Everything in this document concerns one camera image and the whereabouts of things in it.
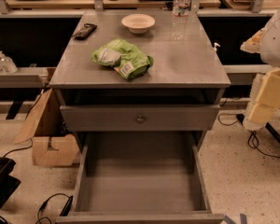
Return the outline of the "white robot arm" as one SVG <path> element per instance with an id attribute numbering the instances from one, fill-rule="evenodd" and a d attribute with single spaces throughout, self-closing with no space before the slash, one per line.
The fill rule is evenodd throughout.
<path id="1" fill-rule="evenodd" d="M 266 74 L 255 76 L 245 110 L 244 127 L 257 131 L 280 109 L 280 8 L 262 29 L 241 45 L 241 50 L 259 53 L 261 60 L 273 67 Z"/>

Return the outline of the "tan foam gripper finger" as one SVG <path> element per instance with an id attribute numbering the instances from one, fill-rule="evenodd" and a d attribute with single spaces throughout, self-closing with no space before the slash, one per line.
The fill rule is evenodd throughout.
<path id="1" fill-rule="evenodd" d="M 280 109 L 280 68 L 257 74 L 253 80 L 250 101 L 245 110 L 244 127 L 257 131 Z"/>

